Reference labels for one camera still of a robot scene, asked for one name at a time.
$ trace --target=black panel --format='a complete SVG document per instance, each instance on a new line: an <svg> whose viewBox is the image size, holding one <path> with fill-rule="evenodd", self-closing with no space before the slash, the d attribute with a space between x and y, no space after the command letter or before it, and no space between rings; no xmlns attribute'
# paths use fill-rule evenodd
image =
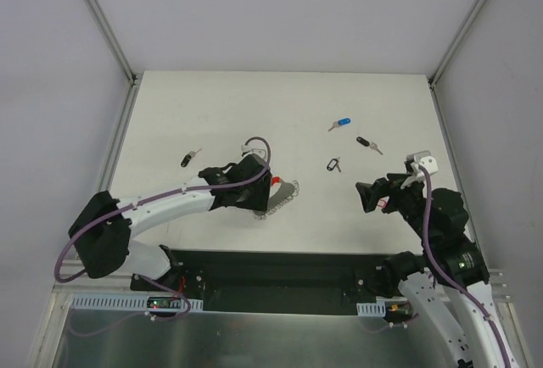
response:
<svg viewBox="0 0 543 368"><path fill-rule="evenodd" d="M202 298L208 311L356 315L356 303L374 302L361 281L389 255L172 251L183 263L176 283ZM143 279L131 290L155 291Z"/></svg>

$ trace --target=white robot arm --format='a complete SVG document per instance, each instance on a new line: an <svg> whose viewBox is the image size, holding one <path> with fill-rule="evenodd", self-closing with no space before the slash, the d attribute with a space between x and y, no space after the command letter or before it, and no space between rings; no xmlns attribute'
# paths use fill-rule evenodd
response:
<svg viewBox="0 0 543 368"><path fill-rule="evenodd" d="M356 188L366 212L389 197L382 211L402 215L421 238L423 260L410 252L393 255L365 280L366 288L384 297L392 297L396 289L406 296L450 367L518 367L495 310L483 256L464 234L468 214L462 196L444 188L432 191L429 177L437 172L437 162L428 151L408 156L406 170L372 185L356 183ZM423 273L425 266L445 288L457 319Z"/></svg>
<svg viewBox="0 0 543 368"><path fill-rule="evenodd" d="M267 152L264 160L248 148L253 139L261 140ZM173 190L149 196L112 198L109 192L95 194L69 230L70 241L55 266L58 282L69 282L59 275L62 259L73 244L91 278L109 275L116 270L165 278L176 267L171 251L163 245L153 246L133 241L140 233L182 217L234 206L240 209L266 211L272 184L269 169L271 157L268 143L259 137L249 139L242 147L239 163L207 168L198 177Z"/></svg>

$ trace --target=gray wall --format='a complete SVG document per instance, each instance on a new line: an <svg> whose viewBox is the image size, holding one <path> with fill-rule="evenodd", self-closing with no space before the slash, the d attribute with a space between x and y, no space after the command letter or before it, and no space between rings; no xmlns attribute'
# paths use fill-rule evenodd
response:
<svg viewBox="0 0 543 368"><path fill-rule="evenodd" d="M126 82L82 0L0 0L0 366L26 366Z"/></svg>
<svg viewBox="0 0 543 368"><path fill-rule="evenodd" d="M484 253L507 273L541 366L543 0L490 0L438 99Z"/></svg>
<svg viewBox="0 0 543 368"><path fill-rule="evenodd" d="M99 0L144 70L429 75L473 0Z"/></svg>

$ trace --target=red wire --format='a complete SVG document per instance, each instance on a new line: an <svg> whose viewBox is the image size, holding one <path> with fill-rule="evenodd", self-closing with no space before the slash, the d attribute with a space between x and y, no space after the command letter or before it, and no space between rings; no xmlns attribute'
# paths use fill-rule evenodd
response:
<svg viewBox="0 0 543 368"><path fill-rule="evenodd" d="M185 276L181 276L181 280L179 281L179 290L178 290L179 293L183 293L183 289L185 288L186 282L187 281L185 280Z"/></svg>

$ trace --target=metal frame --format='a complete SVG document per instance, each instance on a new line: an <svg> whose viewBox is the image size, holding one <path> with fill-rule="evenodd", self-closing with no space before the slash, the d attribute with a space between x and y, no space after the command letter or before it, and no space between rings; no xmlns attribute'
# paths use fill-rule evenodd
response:
<svg viewBox="0 0 543 368"><path fill-rule="evenodd" d="M122 147L126 130L128 128L132 109L136 101L139 83L142 77L140 75L136 75L133 72L132 67L130 66L130 63L126 58L126 55L122 51L122 48L120 47L115 33L113 32L101 6L99 5L98 0L84 1L88 6L89 11L93 16L95 22L97 23L97 26L102 33L105 42L107 43L112 54L114 54L115 60L119 64L125 77L130 83L130 89L126 95L126 101L117 121L114 135L111 139L111 143L109 144L107 158L105 160L103 168L100 171L100 176L98 178L98 183L96 186L97 190L104 190L109 188L113 179L117 160L120 155L120 149ZM463 41L467 37L471 27L473 27L474 22L480 16L481 11L484 9L484 6L488 3L488 1L489 0L475 0L469 12L467 13L466 18L461 23L452 42L447 48L443 58L440 60L438 67L436 68L434 74L431 76L429 81L429 86L432 93L432 98L434 100L436 113L438 115L439 124L443 131L443 137L445 140L447 153L449 154L449 158L451 160L453 174L456 180L456 184L459 186L459 190L462 192L462 194L462 179L458 173L456 165L456 155L454 153L454 148L451 144L449 132L447 130L447 126L439 106L439 99L435 92L435 86L445 73L451 60L456 55L458 49L462 46ZM471 218L468 225L470 231L473 234L473 238L477 239ZM82 264L80 261L66 260L63 263L62 273L73 274L74 271L79 270L80 268L82 268ZM503 319L504 328L506 330L509 341L512 342L512 346L514 348L522 350L523 357L527 361L527 366L533 367L535 365L528 353L526 341L523 337L522 332L520 331L518 318L513 304L511 303L511 296L507 293L507 285L503 282L503 275L496 270L491 271L490 275L493 288L498 291L496 295L498 295L499 299L497 299L496 302L498 303L499 312L501 318ZM80 279L70 284L55 285L53 287L53 293L49 300L46 314L36 335L36 341L31 352L30 366L39 368L52 366L55 355L59 349L61 334L74 293L134 293L130 291L131 277L132 276L130 275L112 274L104 279L91 280L86 278L85 276L82 276ZM141 295L142 292L135 292L135 294ZM398 301L404 299L395 298L394 300Z"/></svg>
<svg viewBox="0 0 543 368"><path fill-rule="evenodd" d="M136 74L132 70L130 63L128 63L128 60L126 59L126 55L122 51L122 48L120 48L120 44L117 41L115 33L111 29L111 26L109 25L109 22L107 18L105 17L102 7L98 3L98 0L84 0L84 1L87 4L89 11L91 12L92 17L94 18L94 21L96 22L100 32L104 36L105 42L107 43L109 49L113 53L115 59L117 60L117 63L119 64L120 68L125 74L127 80L130 82L133 82L136 78Z"/></svg>
<svg viewBox="0 0 543 368"><path fill-rule="evenodd" d="M460 24L460 27L456 31L454 37L452 38L452 42L445 51L445 54L441 58L437 69L435 70L434 74L430 77L430 86L435 87L435 85L439 82L443 74L445 73L445 70L447 70L447 67L449 66L449 63L456 55L457 51L459 50L460 46L463 44L464 39L466 38L467 34L469 33L469 30L473 27L473 23L477 20L478 16L480 15L481 11L483 10L484 6L487 4L489 0L475 0L473 2L472 7L467 12L466 17Z"/></svg>

